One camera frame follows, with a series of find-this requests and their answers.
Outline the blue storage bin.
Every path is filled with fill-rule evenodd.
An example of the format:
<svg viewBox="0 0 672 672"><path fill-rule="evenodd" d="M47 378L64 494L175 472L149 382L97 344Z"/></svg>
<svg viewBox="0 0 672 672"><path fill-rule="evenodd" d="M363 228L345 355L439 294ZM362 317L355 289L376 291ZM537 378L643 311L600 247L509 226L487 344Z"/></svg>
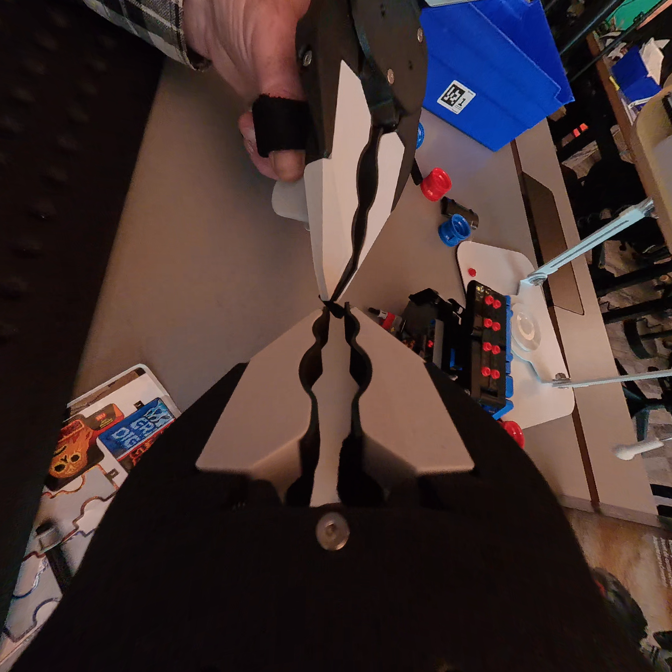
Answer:
<svg viewBox="0 0 672 672"><path fill-rule="evenodd" d="M540 1L428 1L421 27L423 108L491 151L574 101Z"/></svg>

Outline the white book stand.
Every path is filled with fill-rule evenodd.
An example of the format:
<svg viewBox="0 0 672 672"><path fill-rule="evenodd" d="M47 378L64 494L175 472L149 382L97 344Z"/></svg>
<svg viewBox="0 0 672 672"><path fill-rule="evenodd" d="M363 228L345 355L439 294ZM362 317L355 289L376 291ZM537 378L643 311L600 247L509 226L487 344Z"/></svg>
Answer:
<svg viewBox="0 0 672 672"><path fill-rule="evenodd" d="M647 114L651 115L655 106L662 107L665 97L670 96L671 88L668 87L651 97L634 124L636 145L633 152L650 173L652 197L626 208L611 222L539 269L533 269L525 255L505 248L469 241L458 245L457 261L464 285L475 280L511 298L514 407L503 418L515 421L522 429L570 415L575 408L574 391L577 389L671 377L670 368L610 378L586 379L571 374L563 355L564 343L556 332L543 291L543 285L552 274L648 216L658 217L665 234L671 236L671 178L666 176L658 162L658 149L646 139L646 131L639 132L637 129L646 122ZM477 270L475 278L468 275L469 267Z"/></svg>

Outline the person's left hand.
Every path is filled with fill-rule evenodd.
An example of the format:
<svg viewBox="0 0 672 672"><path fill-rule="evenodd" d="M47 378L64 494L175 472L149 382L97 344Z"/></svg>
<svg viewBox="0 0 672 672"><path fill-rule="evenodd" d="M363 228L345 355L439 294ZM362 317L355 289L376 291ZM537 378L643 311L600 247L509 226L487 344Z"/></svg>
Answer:
<svg viewBox="0 0 672 672"><path fill-rule="evenodd" d="M280 150L261 157L251 105L260 95L305 100L296 61L296 27L309 1L184 1L188 46L209 60L247 105L238 128L248 155L265 177L298 181L305 153Z"/></svg>

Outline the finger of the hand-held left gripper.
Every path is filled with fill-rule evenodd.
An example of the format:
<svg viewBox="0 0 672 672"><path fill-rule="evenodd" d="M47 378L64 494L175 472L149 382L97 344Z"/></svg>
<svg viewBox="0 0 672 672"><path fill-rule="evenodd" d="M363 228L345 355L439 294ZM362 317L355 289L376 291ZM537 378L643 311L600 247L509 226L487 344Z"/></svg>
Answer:
<svg viewBox="0 0 672 672"><path fill-rule="evenodd" d="M372 129L357 165L357 202L349 229L351 255L332 292L333 302L348 289L391 215L404 154L405 146L397 132Z"/></svg>
<svg viewBox="0 0 672 672"><path fill-rule="evenodd" d="M349 275L356 272L354 227L371 189L371 176L362 170L373 172L378 153L378 130L362 82L344 60L337 71L336 94L331 153L304 171L313 264L324 302L339 302Z"/></svg>

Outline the small blue bin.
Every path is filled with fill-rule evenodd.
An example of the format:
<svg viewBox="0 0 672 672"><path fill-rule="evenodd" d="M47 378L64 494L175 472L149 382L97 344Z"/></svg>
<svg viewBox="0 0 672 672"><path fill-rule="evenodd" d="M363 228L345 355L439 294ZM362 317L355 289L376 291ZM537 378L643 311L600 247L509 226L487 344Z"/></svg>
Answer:
<svg viewBox="0 0 672 672"><path fill-rule="evenodd" d="M656 40L632 46L614 63L612 76L622 95L632 105L641 105L661 92L664 55Z"/></svg>

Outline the black connector piece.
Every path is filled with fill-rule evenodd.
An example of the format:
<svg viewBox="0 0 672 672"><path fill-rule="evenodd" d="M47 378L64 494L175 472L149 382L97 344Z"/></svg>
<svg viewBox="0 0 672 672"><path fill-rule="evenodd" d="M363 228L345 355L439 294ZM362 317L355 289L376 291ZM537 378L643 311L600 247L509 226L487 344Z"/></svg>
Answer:
<svg viewBox="0 0 672 672"><path fill-rule="evenodd" d="M470 228L475 231L479 225L479 217L475 211L467 208L466 206L461 205L457 201L447 196L444 196L440 200L441 214L446 218L451 218L453 215L459 215L463 217L470 225Z"/></svg>

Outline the black perforated chair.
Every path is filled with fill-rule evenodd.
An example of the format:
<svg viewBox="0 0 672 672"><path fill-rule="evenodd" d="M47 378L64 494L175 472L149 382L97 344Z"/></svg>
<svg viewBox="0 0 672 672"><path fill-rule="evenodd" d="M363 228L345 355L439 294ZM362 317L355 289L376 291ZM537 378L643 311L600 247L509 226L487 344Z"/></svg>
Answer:
<svg viewBox="0 0 672 672"><path fill-rule="evenodd" d="M79 1L1 2L1 621L163 64Z"/></svg>

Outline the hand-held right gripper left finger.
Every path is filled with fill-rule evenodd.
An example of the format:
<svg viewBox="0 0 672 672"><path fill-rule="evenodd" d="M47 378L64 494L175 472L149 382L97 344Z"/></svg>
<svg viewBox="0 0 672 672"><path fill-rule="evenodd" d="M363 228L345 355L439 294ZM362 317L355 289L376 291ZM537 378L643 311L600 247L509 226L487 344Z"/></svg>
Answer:
<svg viewBox="0 0 672 672"><path fill-rule="evenodd" d="M318 400L330 312L315 312L254 356L196 466L270 483L284 503L310 503L321 448Z"/></svg>

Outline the person's left forearm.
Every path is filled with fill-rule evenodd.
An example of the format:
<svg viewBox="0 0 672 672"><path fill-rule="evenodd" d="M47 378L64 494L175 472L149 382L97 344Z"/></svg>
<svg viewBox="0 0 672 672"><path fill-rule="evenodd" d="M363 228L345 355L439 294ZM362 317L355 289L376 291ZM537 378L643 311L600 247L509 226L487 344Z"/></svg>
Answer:
<svg viewBox="0 0 672 672"><path fill-rule="evenodd" d="M81 1L113 25L155 47L192 71L204 71L210 60L189 45L185 33L184 1Z"/></svg>

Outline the brick-built toy truck model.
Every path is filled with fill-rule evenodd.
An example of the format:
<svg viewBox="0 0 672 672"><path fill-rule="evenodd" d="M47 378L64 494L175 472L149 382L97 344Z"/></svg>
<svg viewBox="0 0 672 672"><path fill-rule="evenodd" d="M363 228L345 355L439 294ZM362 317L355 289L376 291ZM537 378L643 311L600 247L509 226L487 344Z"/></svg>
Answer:
<svg viewBox="0 0 672 672"><path fill-rule="evenodd" d="M468 282L464 305L427 288L411 294L401 314L368 314L426 363L456 382L495 420L513 410L511 298Z"/></svg>

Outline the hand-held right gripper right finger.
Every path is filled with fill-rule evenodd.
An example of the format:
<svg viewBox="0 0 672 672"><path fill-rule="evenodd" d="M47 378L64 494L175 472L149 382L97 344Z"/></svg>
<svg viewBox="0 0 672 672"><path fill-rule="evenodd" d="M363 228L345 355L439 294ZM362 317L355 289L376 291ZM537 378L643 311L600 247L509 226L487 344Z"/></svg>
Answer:
<svg viewBox="0 0 672 672"><path fill-rule="evenodd" d="M343 500L385 500L408 481L469 473L469 454L424 361L360 309L343 315L356 390L343 441Z"/></svg>

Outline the sticker sheet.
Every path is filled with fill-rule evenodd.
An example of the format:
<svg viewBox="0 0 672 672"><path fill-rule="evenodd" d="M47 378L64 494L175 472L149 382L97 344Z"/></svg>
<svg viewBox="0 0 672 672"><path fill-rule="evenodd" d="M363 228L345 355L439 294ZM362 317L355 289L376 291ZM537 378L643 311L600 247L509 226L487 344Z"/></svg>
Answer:
<svg viewBox="0 0 672 672"><path fill-rule="evenodd" d="M67 405L1 633L2 671L53 613L122 483L179 415L144 364Z"/></svg>

